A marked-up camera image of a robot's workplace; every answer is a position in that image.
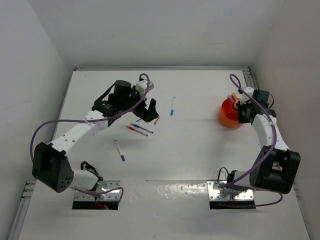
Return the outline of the purple capped white pen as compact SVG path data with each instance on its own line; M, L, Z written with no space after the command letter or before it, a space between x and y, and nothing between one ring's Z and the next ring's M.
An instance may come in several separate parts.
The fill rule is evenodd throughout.
M122 152L122 150L120 148L119 142L117 140L115 140L114 144L115 144L115 146L117 148L117 151L118 151L118 153L120 155L121 160L124 162L126 159L125 159L125 156L124 156L124 154L123 154L123 152Z

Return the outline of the red ballpoint pen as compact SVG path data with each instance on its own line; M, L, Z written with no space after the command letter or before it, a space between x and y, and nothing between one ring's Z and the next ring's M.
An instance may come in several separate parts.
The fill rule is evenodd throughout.
M140 135L143 135L143 136L145 136L145 137L148 137L148 134L146 134L146 133L144 133L144 132L142 132L142 131L139 131L139 130L135 129L134 127L131 127L131 126L128 126L128 125L126 125L125 127L128 128L128 129L131 130L131 131L134 131L134 132L136 132L136 133L139 133Z

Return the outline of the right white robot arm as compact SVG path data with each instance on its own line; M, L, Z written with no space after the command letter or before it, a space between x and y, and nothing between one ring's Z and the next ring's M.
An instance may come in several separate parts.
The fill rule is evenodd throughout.
M238 122L251 124L261 150L248 171L233 170L228 174L228 188L288 194L293 186L301 156L290 150L283 140L277 126L277 115L269 108L269 96L268 91L246 87L236 104Z

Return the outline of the lilac marker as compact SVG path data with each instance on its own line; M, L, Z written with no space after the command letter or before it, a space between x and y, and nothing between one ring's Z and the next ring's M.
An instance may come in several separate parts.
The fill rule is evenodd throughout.
M231 96L230 94L227 96L227 99L228 99L231 103L234 102L234 100L233 100L233 98L232 98L232 96Z

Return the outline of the blue ballpoint pen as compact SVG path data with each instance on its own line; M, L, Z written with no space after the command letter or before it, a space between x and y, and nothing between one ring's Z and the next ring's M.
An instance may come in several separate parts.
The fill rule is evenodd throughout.
M147 133L150 133L150 134L153 134L153 133L154 133L153 131L148 130L148 129L146 129L146 128L142 127L142 126L139 126L139 125L137 125L137 124L135 124L135 123L130 123L130 125L132 125L133 127L138 128L138 129L141 129L141 130L143 130L143 131L145 131L145 132L147 132Z

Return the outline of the grey orange marker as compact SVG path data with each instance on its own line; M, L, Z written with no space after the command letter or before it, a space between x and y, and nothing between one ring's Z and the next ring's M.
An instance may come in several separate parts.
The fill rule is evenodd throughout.
M231 97L232 97L232 100L233 100L233 102L234 103L236 103L239 99L238 99L238 96L237 96L237 94L235 93L235 92L233 92L232 94L231 94Z

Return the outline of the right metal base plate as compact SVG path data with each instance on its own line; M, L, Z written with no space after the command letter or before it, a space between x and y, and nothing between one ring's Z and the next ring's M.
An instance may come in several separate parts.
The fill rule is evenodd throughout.
M211 202L227 201L253 201L254 193L252 190L238 191L229 188L219 188L217 180L207 181L208 197Z

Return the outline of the metal base plate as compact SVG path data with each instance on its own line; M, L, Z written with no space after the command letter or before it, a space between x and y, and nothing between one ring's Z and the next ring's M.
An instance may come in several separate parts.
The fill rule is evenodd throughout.
M229 188L219 188L217 180L207 181L208 197L211 202L227 201L253 201L254 193L252 190L238 191Z
M99 201L118 201L122 195L122 191L119 189L121 182L118 180L104 180L98 182L95 188L95 193L103 193L100 195L91 195L76 191L74 194L75 201L94 201L95 198Z

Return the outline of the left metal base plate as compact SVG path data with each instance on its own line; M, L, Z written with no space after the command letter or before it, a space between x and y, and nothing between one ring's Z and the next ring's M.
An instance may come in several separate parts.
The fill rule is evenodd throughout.
M99 201L118 201L122 195L122 191L119 189L121 182L118 180L104 180L98 182L95 188L95 193L103 193L100 195L91 195L76 191L74 194L75 201L94 201L95 198Z

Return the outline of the pink glue bottle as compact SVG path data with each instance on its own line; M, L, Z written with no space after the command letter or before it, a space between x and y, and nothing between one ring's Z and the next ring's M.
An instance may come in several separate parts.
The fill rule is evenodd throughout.
M238 110L238 102L235 102L234 104L233 104L233 108L237 111Z

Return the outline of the orange divided container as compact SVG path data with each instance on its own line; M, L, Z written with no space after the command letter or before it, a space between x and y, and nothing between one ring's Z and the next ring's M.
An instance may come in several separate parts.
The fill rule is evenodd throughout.
M225 99L218 112L218 120L221 125L230 129L238 129L243 124L238 120L238 111L229 99Z

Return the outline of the blue capped white pen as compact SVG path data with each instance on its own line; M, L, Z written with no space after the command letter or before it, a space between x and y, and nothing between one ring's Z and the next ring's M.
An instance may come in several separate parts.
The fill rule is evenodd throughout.
M170 108L170 116L173 116L173 115L174 115L175 99L176 99L176 97L174 96L174 97L172 98L172 103L171 103L171 108Z

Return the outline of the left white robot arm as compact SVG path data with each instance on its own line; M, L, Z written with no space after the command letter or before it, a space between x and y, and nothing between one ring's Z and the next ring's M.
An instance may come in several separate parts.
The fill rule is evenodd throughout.
M133 113L146 123L158 118L156 100L152 98L146 104L146 95L153 88L153 82L145 73L135 85L116 80L94 101L83 119L74 120L75 125L69 131L49 143L40 142L30 147L32 176L57 193L71 188L98 195L97 186L103 178L93 167L86 166L85 161L79 169L72 169L71 161L91 138L127 113Z

